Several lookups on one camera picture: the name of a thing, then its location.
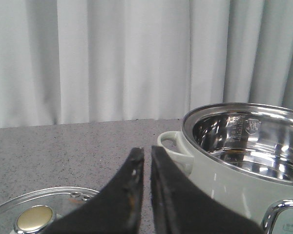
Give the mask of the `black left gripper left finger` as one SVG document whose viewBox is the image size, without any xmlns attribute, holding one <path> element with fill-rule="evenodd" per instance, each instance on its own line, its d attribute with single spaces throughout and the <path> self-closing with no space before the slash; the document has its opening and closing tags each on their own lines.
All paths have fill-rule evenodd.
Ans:
<svg viewBox="0 0 293 234">
<path fill-rule="evenodd" d="M 137 234 L 144 190 L 144 150 L 131 149 L 116 175 L 94 198 L 56 220 L 46 234 Z"/>
</svg>

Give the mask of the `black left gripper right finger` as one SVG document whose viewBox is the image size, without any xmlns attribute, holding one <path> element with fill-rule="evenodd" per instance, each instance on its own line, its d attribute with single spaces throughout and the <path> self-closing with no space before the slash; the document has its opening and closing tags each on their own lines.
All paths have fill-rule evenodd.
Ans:
<svg viewBox="0 0 293 234">
<path fill-rule="evenodd" d="M 261 234 L 253 221 L 195 186 L 165 149 L 151 150 L 151 203 L 158 234 Z"/>
</svg>

